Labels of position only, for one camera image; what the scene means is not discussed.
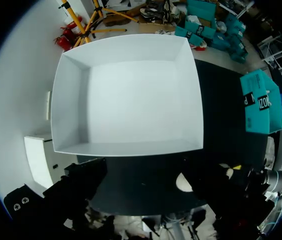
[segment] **black table surface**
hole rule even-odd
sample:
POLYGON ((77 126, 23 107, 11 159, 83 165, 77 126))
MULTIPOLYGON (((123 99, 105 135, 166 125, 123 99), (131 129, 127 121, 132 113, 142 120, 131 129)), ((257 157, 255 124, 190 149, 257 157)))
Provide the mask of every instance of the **black table surface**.
MULTIPOLYGON (((202 96, 203 149, 159 156, 107 157, 108 173, 90 202, 95 210, 141 216, 204 205, 204 200, 176 187, 184 156, 194 161, 262 168, 268 136, 245 132, 242 75, 208 62, 195 63, 202 96)), ((78 161, 93 158, 78 156, 78 161)))

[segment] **red fire extinguisher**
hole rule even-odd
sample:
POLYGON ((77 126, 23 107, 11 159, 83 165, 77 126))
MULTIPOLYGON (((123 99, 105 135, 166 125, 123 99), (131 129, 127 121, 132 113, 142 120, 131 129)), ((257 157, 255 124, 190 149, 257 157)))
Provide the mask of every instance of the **red fire extinguisher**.
MULTIPOLYGON (((78 15, 77 16, 77 19, 79 20, 79 22, 81 23, 82 26, 84 26, 84 22, 83 22, 83 18, 78 15)), ((74 34, 80 34, 80 29, 78 28, 77 24, 75 23, 75 21, 72 21, 70 22, 68 25, 66 25, 67 28, 71 29, 71 31, 74 33, 74 34)))
POLYGON ((65 36, 69 40, 69 42, 74 45, 74 41, 76 40, 76 36, 71 31, 71 29, 68 28, 68 27, 60 27, 60 28, 63 29, 62 35, 65 36))
POLYGON ((69 40, 68 40, 65 36, 63 36, 63 35, 57 37, 56 39, 54 39, 54 41, 55 41, 55 43, 58 44, 61 48, 63 48, 65 52, 68 51, 68 50, 70 50, 70 49, 72 48, 72 45, 71 45, 71 43, 69 42, 69 40))

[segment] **teal box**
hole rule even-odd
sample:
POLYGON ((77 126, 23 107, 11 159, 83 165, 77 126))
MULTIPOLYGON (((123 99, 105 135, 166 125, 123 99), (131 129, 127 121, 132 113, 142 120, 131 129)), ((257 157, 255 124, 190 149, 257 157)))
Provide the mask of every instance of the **teal box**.
POLYGON ((195 15, 198 18, 207 20, 211 23, 211 26, 202 26, 195 22, 185 20, 185 29, 199 37, 213 39, 217 30, 217 22, 215 19, 217 5, 212 2, 200 0, 190 0, 187 4, 187 15, 195 15))
POLYGON ((230 37, 230 36, 237 36, 239 39, 243 38, 243 33, 238 30, 237 28, 230 28, 230 29, 226 29, 226 34, 230 37))
POLYGON ((212 43, 211 43, 211 47, 214 49, 219 49, 221 51, 226 51, 227 49, 230 48, 230 43, 228 42, 228 40, 226 39, 226 36, 220 32, 216 32, 212 43))
POLYGON ((230 53, 230 58, 240 64, 244 64, 246 62, 246 57, 244 56, 240 56, 238 54, 236 54, 235 52, 230 53))
POLYGON ((230 29, 238 29, 242 33, 246 30, 246 25, 237 19, 232 13, 229 13, 225 19, 227 31, 230 29))
POLYGON ((282 129, 279 87, 262 70, 240 78, 245 107, 245 130, 271 134, 282 129))
POLYGON ((236 53, 241 57, 246 57, 248 55, 245 45, 237 36, 231 36, 231 38, 229 38, 229 42, 231 44, 231 47, 229 48, 230 54, 236 53))
POLYGON ((192 32, 180 27, 180 26, 176 26, 175 28, 175 33, 174 33, 176 36, 179 36, 179 37, 184 37, 184 38, 187 38, 188 39, 188 42, 190 44, 193 44, 195 46, 200 46, 200 44, 202 43, 203 41, 203 38, 193 34, 192 32))

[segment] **white cardboard box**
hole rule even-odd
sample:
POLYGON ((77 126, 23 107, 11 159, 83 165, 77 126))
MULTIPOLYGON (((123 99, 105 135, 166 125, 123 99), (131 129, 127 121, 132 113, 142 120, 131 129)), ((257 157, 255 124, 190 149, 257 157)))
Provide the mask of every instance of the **white cardboard box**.
POLYGON ((51 128, 60 153, 146 156, 202 149, 201 91, 187 39, 123 35, 63 53, 51 128))

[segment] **white wall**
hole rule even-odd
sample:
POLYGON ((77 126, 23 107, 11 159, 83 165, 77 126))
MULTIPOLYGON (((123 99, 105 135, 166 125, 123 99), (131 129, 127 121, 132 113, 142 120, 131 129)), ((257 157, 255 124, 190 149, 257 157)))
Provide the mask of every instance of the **white wall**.
MULTIPOLYGON (((83 20, 85 23, 88 23, 90 20, 90 16, 92 16, 92 13, 95 9, 92 0, 67 0, 70 4, 72 10, 79 14, 81 17, 83 17, 83 20)), ((57 4, 61 6, 62 0, 56 0, 57 4)), ((67 16, 70 16, 68 11, 63 7, 63 10, 65 11, 67 16)))
POLYGON ((0 198, 33 181, 24 136, 49 132, 47 92, 62 49, 54 38, 66 18, 56 1, 41 0, 14 27, 0 49, 0 198))

